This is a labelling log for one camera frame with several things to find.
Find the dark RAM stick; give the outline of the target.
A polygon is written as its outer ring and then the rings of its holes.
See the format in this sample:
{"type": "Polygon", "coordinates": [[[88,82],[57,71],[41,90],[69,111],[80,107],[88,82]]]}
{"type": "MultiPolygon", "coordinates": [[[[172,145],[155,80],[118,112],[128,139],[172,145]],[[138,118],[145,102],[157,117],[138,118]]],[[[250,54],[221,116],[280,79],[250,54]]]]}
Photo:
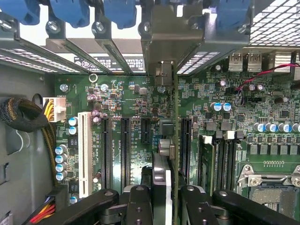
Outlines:
{"type": "Polygon", "coordinates": [[[211,195],[214,180],[215,149],[212,136],[199,136],[199,185],[211,195]]]}

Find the black RAM slot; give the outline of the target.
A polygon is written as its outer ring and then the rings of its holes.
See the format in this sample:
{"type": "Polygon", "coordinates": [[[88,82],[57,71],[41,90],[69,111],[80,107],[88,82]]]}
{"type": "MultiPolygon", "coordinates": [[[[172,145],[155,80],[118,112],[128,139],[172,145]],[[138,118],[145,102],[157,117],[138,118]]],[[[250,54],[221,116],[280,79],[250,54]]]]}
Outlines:
{"type": "Polygon", "coordinates": [[[224,142],[223,139],[216,140],[216,154],[215,154],[215,190],[222,188],[223,184],[223,157],[224,157],[224,142]]]}
{"type": "Polygon", "coordinates": [[[225,134],[225,184],[224,188],[230,190],[232,187],[232,176],[234,171],[234,160],[235,160],[235,131],[227,131],[225,134]]]}

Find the long black expansion slot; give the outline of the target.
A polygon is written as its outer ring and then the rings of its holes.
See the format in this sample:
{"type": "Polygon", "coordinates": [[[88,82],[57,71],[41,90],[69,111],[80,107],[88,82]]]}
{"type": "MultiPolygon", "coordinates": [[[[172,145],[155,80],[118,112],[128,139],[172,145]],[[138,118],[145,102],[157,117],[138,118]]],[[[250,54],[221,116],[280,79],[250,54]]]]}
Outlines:
{"type": "Polygon", "coordinates": [[[112,187],[112,129],[108,117],[101,118],[102,187],[112,187]]]}
{"type": "Polygon", "coordinates": [[[122,117],[121,120],[121,189],[130,185],[130,161],[131,161],[131,125],[129,117],[122,117]]]}
{"type": "Polygon", "coordinates": [[[192,120],[189,118],[182,118],[180,127],[180,168],[187,183],[190,170],[191,136],[192,120]]]}

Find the CPU socket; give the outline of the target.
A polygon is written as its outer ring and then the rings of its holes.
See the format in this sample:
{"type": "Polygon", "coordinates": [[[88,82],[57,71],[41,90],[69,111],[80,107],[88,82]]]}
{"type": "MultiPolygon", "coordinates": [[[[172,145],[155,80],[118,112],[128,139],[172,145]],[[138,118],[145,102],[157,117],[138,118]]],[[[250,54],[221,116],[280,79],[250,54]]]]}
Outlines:
{"type": "Polygon", "coordinates": [[[300,166],[292,173],[255,172],[250,164],[243,166],[236,192],[260,205],[290,218],[300,216],[300,166]]]}

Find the short black expansion slot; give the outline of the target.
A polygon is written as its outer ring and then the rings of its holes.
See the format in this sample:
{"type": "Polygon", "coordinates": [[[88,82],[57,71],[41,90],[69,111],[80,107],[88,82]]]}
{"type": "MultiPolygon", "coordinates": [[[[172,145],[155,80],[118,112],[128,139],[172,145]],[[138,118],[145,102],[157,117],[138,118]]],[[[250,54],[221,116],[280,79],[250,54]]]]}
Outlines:
{"type": "Polygon", "coordinates": [[[149,144],[151,138],[151,120],[150,118],[141,118],[141,141],[143,144],[149,144]]]}

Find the white expansion slot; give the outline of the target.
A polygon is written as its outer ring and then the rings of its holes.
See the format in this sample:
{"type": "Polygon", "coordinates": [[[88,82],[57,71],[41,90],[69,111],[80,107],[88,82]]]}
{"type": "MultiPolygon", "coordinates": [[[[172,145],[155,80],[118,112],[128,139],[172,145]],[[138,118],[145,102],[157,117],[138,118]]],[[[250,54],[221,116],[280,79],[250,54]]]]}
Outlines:
{"type": "Polygon", "coordinates": [[[78,113],[78,179],[79,198],[92,194],[92,123],[91,112],[78,113]]]}

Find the green motherboard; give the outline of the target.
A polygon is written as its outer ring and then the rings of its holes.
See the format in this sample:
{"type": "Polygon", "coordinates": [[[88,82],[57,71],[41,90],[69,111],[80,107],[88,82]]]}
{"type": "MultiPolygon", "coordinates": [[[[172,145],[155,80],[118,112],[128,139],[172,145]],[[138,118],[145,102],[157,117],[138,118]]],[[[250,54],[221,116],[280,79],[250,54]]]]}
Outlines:
{"type": "MultiPolygon", "coordinates": [[[[262,54],[261,72],[231,72],[229,59],[178,80],[181,119],[192,120],[189,180],[180,168],[179,185],[199,185],[199,136],[223,139],[235,131],[235,160],[231,191],[246,164],[259,173],[292,173],[300,166],[300,52],[262,54]]],[[[121,118],[131,125],[130,185],[150,185],[152,156],[158,151],[158,122],[168,112],[169,97],[149,76],[59,75],[55,91],[66,98],[66,120],[56,126],[59,183],[68,187],[68,202],[79,198],[78,113],[91,112],[92,193],[102,187],[101,118],[111,120],[112,187],[121,189],[121,118]],[[141,118],[151,120],[149,144],[141,141],[141,118]]]]}

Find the white power connector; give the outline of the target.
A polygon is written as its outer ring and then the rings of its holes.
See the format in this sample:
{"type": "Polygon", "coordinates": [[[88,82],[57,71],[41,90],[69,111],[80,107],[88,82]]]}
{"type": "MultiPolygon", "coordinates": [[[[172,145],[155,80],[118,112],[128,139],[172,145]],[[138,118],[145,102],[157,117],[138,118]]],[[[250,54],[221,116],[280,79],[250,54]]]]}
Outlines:
{"type": "Polygon", "coordinates": [[[61,122],[66,119],[66,98],[65,97],[44,97],[44,115],[49,122],[61,122]]]}

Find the black regulatory label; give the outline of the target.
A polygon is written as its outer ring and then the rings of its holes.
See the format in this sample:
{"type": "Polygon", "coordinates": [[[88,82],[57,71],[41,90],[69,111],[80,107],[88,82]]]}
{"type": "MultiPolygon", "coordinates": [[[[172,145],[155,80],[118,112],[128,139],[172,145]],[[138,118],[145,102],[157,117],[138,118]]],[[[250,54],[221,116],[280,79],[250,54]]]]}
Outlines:
{"type": "MultiPolygon", "coordinates": [[[[95,56],[94,58],[114,73],[124,72],[118,62],[110,56],[95,56]]],[[[134,73],[145,72],[143,56],[132,55],[124,56],[124,58],[134,73]]],[[[74,63],[92,72],[102,72],[101,69],[96,68],[94,65],[79,57],[74,57],[74,63]]]]}

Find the metal USB port block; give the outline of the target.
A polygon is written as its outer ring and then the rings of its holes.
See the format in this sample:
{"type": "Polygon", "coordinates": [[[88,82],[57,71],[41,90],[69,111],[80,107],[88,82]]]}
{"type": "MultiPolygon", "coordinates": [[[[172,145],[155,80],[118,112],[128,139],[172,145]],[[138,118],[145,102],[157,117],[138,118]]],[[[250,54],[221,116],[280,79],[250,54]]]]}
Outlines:
{"type": "Polygon", "coordinates": [[[229,57],[231,72],[261,72],[263,56],[259,53],[232,53],[229,57]]]}

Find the metal slot cover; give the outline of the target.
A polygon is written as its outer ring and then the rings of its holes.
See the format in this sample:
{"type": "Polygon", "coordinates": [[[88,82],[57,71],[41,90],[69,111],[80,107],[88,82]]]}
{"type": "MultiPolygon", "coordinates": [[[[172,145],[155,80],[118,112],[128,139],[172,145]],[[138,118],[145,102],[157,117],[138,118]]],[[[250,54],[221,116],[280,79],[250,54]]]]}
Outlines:
{"type": "Polygon", "coordinates": [[[112,26],[110,21],[95,21],[92,25],[92,32],[97,44],[120,65],[122,71],[132,74],[133,71],[127,64],[121,51],[112,39],[112,26]]]}
{"type": "Polygon", "coordinates": [[[205,14],[203,42],[179,65],[177,75],[191,76],[248,45],[249,25],[217,29],[217,14],[205,14]]]}
{"type": "Polygon", "coordinates": [[[49,74],[85,74],[67,59],[20,37],[19,22],[0,12],[0,64],[49,74]]]}
{"type": "Polygon", "coordinates": [[[49,19],[46,23],[45,28],[49,36],[48,39],[54,42],[57,46],[65,48],[70,53],[73,53],[74,55],[86,60],[88,63],[94,65],[106,74],[109,74],[111,72],[108,68],[106,68],[100,62],[98,62],[95,58],[90,56],[86,51],[84,51],[83,49],[78,47],[74,42],[66,38],[66,27],[64,21],[58,18],[49,19]]]}

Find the blue retention clip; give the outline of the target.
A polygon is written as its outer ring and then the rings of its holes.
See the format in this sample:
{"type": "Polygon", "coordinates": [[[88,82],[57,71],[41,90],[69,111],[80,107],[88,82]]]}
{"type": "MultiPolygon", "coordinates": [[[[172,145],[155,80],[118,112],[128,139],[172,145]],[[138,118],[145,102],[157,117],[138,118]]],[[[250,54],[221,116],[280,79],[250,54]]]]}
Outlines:
{"type": "Polygon", "coordinates": [[[135,0],[103,0],[105,16],[117,25],[119,30],[136,25],[135,0]]]}
{"type": "Polygon", "coordinates": [[[40,23],[39,0],[0,0],[0,10],[23,25],[40,23]]]}
{"type": "Polygon", "coordinates": [[[216,0],[217,30],[227,30],[243,25],[251,0],[216,0]]]}
{"type": "Polygon", "coordinates": [[[90,24],[90,7],[87,0],[50,0],[55,16],[73,28],[90,24]]]}

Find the black open PC case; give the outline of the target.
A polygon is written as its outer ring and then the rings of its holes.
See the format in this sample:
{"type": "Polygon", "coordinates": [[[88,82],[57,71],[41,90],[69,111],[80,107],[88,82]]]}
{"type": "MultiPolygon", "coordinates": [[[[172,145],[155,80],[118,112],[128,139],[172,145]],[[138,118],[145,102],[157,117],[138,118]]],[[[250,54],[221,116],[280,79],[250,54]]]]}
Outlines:
{"type": "MultiPolygon", "coordinates": [[[[95,41],[92,25],[95,21],[110,21],[112,39],[123,57],[143,56],[139,33],[142,21],[140,1],[135,0],[136,25],[119,30],[115,23],[106,18],[103,0],[87,0],[90,7],[90,24],[82,28],[73,28],[65,22],[66,38],[93,58],[109,56],[95,41]]],[[[20,37],[74,63],[76,55],[48,39],[46,23],[49,19],[57,17],[52,10],[50,0],[39,0],[39,2],[40,23],[23,25],[17,20],[20,37]]],[[[217,14],[216,3],[216,0],[203,0],[202,16],[197,19],[203,33],[205,14],[217,14]]],[[[243,24],[249,25],[249,43],[233,53],[268,55],[300,53],[300,0],[251,0],[243,24]]],[[[152,77],[147,74],[146,69],[142,73],[127,74],[111,71],[106,74],[81,68],[86,71],[85,74],[49,74],[0,64],[0,225],[38,225],[54,213],[75,204],[69,204],[68,187],[59,183],[56,169],[58,165],[56,126],[59,122],[49,122],[44,115],[43,98],[58,97],[55,91],[57,76],[136,77],[145,75],[152,77]]],[[[126,186],[123,192],[117,191],[121,195],[129,191],[131,186],[147,186],[150,190],[152,216],[154,209],[152,175],[155,154],[152,156],[149,186],[134,184],[126,186]]],[[[178,186],[177,225],[182,225],[180,189],[183,186],[178,186]]]]}

